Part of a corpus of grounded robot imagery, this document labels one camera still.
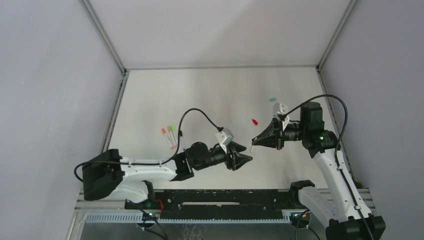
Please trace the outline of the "white pen green end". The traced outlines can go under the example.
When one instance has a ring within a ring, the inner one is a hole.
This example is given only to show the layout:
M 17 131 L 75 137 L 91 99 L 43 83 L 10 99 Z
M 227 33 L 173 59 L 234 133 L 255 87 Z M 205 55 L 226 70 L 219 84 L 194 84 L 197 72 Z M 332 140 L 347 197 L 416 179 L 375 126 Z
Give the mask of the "white pen green end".
M 174 135 L 175 144 L 178 145 L 179 135 L 178 135 L 177 130 L 175 130 L 175 129 L 173 130 L 173 135 Z

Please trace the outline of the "white pen orange tip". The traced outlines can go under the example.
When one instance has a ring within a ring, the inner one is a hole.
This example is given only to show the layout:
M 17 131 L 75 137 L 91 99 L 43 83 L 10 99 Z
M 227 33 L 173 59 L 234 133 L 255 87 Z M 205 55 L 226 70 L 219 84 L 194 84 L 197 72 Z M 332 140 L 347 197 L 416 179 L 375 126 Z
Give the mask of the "white pen orange tip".
M 174 147 L 176 148 L 176 147 L 177 147 L 177 145 L 176 145 L 176 142 L 175 142 L 175 137 L 174 137 L 173 131 L 171 130 L 171 125 L 169 125 L 169 126 L 167 127 L 167 129 L 168 129 L 168 133 L 169 133 L 169 135 L 170 135 L 171 141 L 173 142 Z

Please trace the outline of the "white pen peach end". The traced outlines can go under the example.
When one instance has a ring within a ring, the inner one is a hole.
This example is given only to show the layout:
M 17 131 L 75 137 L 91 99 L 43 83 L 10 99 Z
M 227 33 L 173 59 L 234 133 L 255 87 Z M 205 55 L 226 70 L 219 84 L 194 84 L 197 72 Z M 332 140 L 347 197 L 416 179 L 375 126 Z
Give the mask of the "white pen peach end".
M 168 136 L 168 134 L 167 134 L 167 133 L 165 133 L 165 134 L 164 134 L 164 136 L 165 136 L 165 139 L 167 140 L 167 142 L 168 142 L 168 144 L 169 144 L 170 148 L 171 148 L 171 149 L 174 149 L 174 148 L 175 148 L 175 146 L 174 146 L 174 144 L 173 144 L 172 140 L 170 139 L 170 137 Z

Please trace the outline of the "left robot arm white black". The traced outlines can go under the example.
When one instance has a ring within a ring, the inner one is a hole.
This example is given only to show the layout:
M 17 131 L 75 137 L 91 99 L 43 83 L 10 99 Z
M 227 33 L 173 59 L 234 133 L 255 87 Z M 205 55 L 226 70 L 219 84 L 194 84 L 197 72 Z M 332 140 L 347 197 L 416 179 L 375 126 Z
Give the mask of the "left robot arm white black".
M 148 161 L 121 156 L 109 149 L 81 164 L 83 198 L 128 200 L 139 204 L 154 199 L 153 180 L 181 182 L 200 171 L 218 164 L 236 171 L 253 157 L 243 154 L 246 147 L 230 142 L 226 149 L 216 144 L 208 148 L 203 142 L 176 154 L 171 160 Z

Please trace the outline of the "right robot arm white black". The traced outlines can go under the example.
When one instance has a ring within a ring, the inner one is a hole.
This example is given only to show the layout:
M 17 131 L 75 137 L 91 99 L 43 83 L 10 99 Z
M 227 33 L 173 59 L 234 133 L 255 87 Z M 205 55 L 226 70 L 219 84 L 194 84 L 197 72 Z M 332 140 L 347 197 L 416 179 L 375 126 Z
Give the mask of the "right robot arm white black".
M 292 182 L 289 191 L 294 201 L 305 206 L 324 226 L 326 239 L 381 239 L 385 221 L 372 213 L 360 195 L 337 136 L 325 129 L 320 103 L 311 101 L 302 105 L 297 122 L 290 119 L 286 105 L 274 103 L 270 124 L 252 139 L 252 145 L 281 150 L 285 142 L 296 141 L 302 143 L 319 167 L 333 202 L 325 199 L 310 180 Z

